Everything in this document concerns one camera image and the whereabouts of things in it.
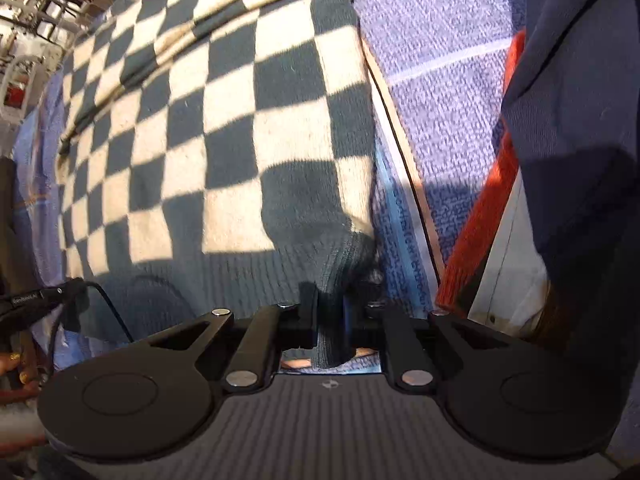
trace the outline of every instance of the black cable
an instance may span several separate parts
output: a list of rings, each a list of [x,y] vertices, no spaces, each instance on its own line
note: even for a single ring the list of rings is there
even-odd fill
[[[107,296],[107,293],[104,291],[104,289],[98,283],[95,283],[95,282],[84,282],[84,284],[86,285],[86,287],[92,287],[100,293],[103,300],[111,310],[111,313],[113,314],[116,321],[120,325],[120,328],[127,336],[127,339],[129,340],[130,343],[133,343],[133,337],[131,336],[129,329],[127,329],[127,325],[125,325],[124,321],[120,317],[120,314],[116,310],[116,307],[113,306],[113,303],[111,303],[111,300]],[[69,309],[69,307],[74,304],[74,301],[76,300],[76,297],[78,296],[78,294],[81,294],[85,290],[86,290],[85,288],[79,288],[73,296],[68,298],[62,304],[62,307],[60,308],[60,312],[56,316],[56,320],[53,322],[53,326],[51,327],[51,335],[49,336],[49,351],[47,351],[47,380],[49,380],[52,377],[54,372],[54,354],[56,352],[56,339],[58,336],[58,330],[60,329],[60,325],[62,324],[62,317],[66,314],[66,311]]]

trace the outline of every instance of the round black cover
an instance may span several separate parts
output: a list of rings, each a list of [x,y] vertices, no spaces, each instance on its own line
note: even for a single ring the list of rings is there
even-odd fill
[[[483,447],[534,460],[606,446],[618,404],[580,368],[533,346],[474,351],[447,383],[446,409]]]
[[[156,455],[212,410],[209,384],[181,352],[137,346],[55,375],[38,400],[51,443],[100,460]]]

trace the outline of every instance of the white stripe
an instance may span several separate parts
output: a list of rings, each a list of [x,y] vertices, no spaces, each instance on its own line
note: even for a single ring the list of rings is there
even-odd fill
[[[415,236],[415,242],[418,246],[418,252],[420,253],[420,259],[422,261],[422,267],[424,268],[424,273],[427,276],[427,282],[429,285],[429,293],[431,295],[431,305],[434,305],[434,300],[436,297],[436,293],[438,291],[438,280],[436,279],[436,273],[433,269],[433,263],[431,262],[431,253],[429,252],[429,243],[427,241],[426,233],[424,232],[424,227],[422,226],[422,222],[420,221],[420,212],[418,211],[418,205],[415,203],[415,197],[412,191],[411,181],[409,180],[409,176],[406,174],[404,168],[404,161],[402,160],[402,156],[400,155],[400,150],[398,149],[398,144],[396,143],[396,137],[394,136],[393,130],[391,128],[391,124],[389,123],[388,117],[386,116],[385,105],[382,102],[382,97],[378,92],[378,87],[373,79],[373,76],[369,72],[369,80],[371,84],[371,94],[373,98],[373,108],[380,120],[380,125],[382,126],[383,133],[383,142],[388,149],[388,152],[391,156],[391,160],[396,167],[396,173],[398,174],[398,179],[402,190],[404,191],[404,195],[406,198],[406,204],[409,209],[409,216],[411,217],[411,224],[413,227],[413,232]]]
[[[451,54],[441,56],[437,59],[431,59],[430,61],[427,61],[425,63],[420,63],[420,65],[408,68],[407,70],[402,70],[397,74],[393,74],[392,76],[386,78],[386,83],[389,86],[397,85],[398,83],[409,81],[410,79],[415,79],[417,77],[420,77],[421,75],[459,61],[471,59],[472,57],[476,56],[485,56],[486,54],[491,54],[492,52],[496,52],[498,50],[505,50],[510,46],[510,44],[511,38],[504,38],[503,40],[492,41],[491,43],[464,48],[463,50],[452,52]]]

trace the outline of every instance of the checkered pattern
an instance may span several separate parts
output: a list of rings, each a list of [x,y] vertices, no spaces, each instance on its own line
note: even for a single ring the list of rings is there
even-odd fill
[[[197,0],[190,19],[169,25],[171,10],[137,0],[73,51],[58,161],[67,275],[372,235],[373,125],[350,2],[264,1],[241,0],[244,13],[199,40]],[[158,62],[167,51],[176,54]],[[149,59],[133,62],[140,52]],[[128,84],[136,70],[149,75]]]

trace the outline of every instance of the red-orange knit garment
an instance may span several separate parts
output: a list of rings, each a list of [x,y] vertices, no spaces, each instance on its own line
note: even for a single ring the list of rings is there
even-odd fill
[[[525,31],[521,30],[511,41],[505,63],[503,90],[506,90],[511,81],[516,64],[524,50],[524,40]],[[456,311],[456,298],[469,278],[476,272],[494,242],[517,173],[518,159],[511,142],[511,135],[505,131],[494,166],[447,262],[447,268],[436,295],[436,304],[439,307]]]

